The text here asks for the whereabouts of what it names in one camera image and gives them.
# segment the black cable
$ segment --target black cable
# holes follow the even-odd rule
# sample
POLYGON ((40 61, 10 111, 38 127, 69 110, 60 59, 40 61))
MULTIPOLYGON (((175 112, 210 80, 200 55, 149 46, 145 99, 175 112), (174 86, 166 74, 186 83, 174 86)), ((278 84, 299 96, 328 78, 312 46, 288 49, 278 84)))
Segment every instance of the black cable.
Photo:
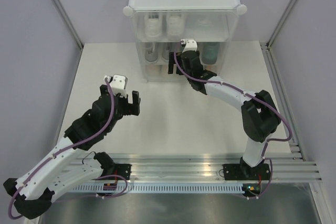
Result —
POLYGON ((90 152, 88 155, 86 155, 83 159, 82 159, 82 164, 84 164, 84 159, 87 158, 92 152, 90 152))
POLYGON ((220 169, 220 170, 218 171, 218 174, 219 174, 220 177, 225 178, 225 177, 224 177, 224 170, 223 170, 223 169, 220 169))

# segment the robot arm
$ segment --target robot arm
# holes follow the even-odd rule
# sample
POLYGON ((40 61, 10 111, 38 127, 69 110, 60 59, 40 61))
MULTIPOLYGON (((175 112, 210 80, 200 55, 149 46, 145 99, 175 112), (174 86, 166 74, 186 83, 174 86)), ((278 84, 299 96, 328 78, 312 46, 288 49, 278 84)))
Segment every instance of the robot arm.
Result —
POLYGON ((106 77, 111 87, 114 100, 114 113, 109 125, 100 134, 100 130, 108 122, 111 113, 111 95, 107 85, 100 87, 101 96, 92 104, 92 108, 76 119, 65 130, 65 135, 57 145, 27 174, 14 179, 9 178, 4 187, 8 194, 15 193, 14 206, 17 211, 28 219, 34 219, 49 209, 63 194, 85 181, 98 178, 102 175, 114 174, 115 163, 106 153, 97 153, 94 158, 79 167, 61 174, 62 170, 81 154, 84 154, 94 144, 103 140, 111 132, 116 122, 124 115, 139 115, 140 98, 137 91, 132 92, 133 103, 128 103, 126 92, 127 78, 114 75, 106 77), (70 145, 79 143, 89 137, 95 137, 76 147, 55 154, 57 151, 70 145), (26 184, 25 181, 31 174, 34 176, 26 184))
POLYGON ((242 90, 231 84, 222 85, 224 80, 221 77, 203 68, 199 52, 197 52, 196 41, 193 39, 183 40, 182 45, 185 47, 177 61, 185 73, 197 79, 196 81, 188 78, 193 89, 217 97, 242 113, 244 131, 248 136, 246 149, 240 162, 242 169, 253 168, 263 163, 262 154, 266 140, 275 132, 281 120, 269 108, 254 101, 246 94, 276 108, 270 94, 265 90, 256 93, 242 90))

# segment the white table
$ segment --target white table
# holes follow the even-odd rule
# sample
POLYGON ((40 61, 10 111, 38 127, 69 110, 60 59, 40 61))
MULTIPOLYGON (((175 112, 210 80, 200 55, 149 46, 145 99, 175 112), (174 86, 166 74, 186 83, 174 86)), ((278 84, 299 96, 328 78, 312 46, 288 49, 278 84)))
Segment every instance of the white table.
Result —
MULTIPOLYGON (((125 116, 92 151, 128 154, 243 153, 247 136, 241 113, 225 102, 194 91, 185 83, 148 82, 141 77, 135 43, 85 44, 61 135, 91 108, 104 75, 128 77, 127 91, 140 93, 140 115, 125 116)), ((241 88, 271 93, 259 42, 235 41, 221 77, 241 88)), ((281 124, 276 137, 285 137, 281 124)), ((267 153, 290 153, 288 143, 270 143, 267 153)))

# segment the gray wall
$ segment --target gray wall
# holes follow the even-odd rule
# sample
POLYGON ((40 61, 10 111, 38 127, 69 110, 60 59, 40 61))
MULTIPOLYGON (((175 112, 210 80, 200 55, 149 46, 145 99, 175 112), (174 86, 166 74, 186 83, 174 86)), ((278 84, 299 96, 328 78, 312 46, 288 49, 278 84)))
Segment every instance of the gray wall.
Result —
MULTIPOLYGON (((51 0, 0 0, 0 182, 51 149, 80 52, 51 0)), ((0 223, 10 197, 0 188, 0 223)))
POLYGON ((336 208, 336 1, 298 0, 273 51, 301 143, 336 208))
MULTIPOLYGON (((268 41, 289 0, 240 0, 247 5, 235 40, 268 41)), ((61 0, 82 42, 133 42, 128 0, 61 0)))

